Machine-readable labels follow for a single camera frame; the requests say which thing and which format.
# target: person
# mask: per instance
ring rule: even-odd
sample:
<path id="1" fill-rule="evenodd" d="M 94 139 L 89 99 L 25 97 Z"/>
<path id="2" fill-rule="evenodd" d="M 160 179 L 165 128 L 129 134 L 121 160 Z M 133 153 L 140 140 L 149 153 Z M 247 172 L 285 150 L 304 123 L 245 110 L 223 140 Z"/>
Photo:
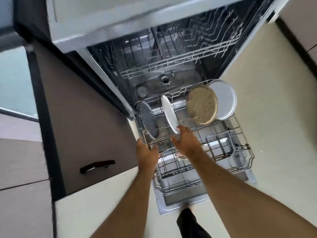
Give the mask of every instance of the person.
<path id="1" fill-rule="evenodd" d="M 180 154 L 188 158 L 196 169 L 231 238 L 317 237 L 315 226 L 282 203 L 218 166 L 203 151 L 189 128 L 178 128 L 180 140 L 175 137 L 171 139 Z M 149 150 L 138 139 L 136 155 L 139 170 L 135 179 L 117 207 L 91 238 L 143 237 L 151 180 L 159 151 L 157 147 Z M 183 238 L 211 237 L 197 224 L 195 216 L 188 208 L 180 213 L 177 224 Z"/>

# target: person's right arm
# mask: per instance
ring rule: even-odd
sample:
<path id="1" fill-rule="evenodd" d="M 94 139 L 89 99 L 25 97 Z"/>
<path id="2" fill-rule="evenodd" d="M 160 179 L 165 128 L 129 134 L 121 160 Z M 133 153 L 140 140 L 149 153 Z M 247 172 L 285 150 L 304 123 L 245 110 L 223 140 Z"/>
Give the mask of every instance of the person's right arm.
<path id="1" fill-rule="evenodd" d="M 189 128 L 172 141 L 196 169 L 231 238 L 317 237 L 317 228 L 294 211 L 214 163 Z"/>

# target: person's left hand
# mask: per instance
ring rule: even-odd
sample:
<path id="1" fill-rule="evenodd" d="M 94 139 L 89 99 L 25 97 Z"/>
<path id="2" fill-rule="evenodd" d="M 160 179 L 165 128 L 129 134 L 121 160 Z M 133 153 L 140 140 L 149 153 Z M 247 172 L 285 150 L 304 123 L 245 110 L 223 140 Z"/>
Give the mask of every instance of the person's left hand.
<path id="1" fill-rule="evenodd" d="M 147 171 L 153 173 L 159 160 L 158 147 L 153 147 L 152 150 L 149 150 L 147 145 L 139 138 L 137 140 L 137 159 L 139 172 Z"/>

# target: dishwasher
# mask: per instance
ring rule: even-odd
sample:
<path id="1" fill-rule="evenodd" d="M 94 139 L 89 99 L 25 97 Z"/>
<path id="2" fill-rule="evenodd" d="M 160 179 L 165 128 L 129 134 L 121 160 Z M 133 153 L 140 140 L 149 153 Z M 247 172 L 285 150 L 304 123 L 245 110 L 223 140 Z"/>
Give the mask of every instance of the dishwasher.
<path id="1" fill-rule="evenodd" d="M 256 182 L 250 169 L 254 154 L 235 115 L 198 125 L 186 110 L 186 97 L 192 88 L 221 77 L 273 12 L 274 3 L 242 0 L 77 50 L 120 98 L 144 143 L 159 147 L 152 185 L 161 215 L 208 199 L 197 172 L 173 146 L 176 134 L 162 109 L 163 94 L 179 123 L 193 131 L 213 161 L 245 182 Z M 141 101 L 155 115 L 156 138 L 143 125 Z"/>

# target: light blue surface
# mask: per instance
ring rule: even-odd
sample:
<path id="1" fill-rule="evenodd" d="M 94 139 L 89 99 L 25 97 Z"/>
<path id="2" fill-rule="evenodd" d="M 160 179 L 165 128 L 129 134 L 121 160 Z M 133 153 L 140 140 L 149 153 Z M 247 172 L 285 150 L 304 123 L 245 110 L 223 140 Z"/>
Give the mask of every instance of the light blue surface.
<path id="1" fill-rule="evenodd" d="M 0 53 L 0 107 L 37 117 L 24 47 Z"/>

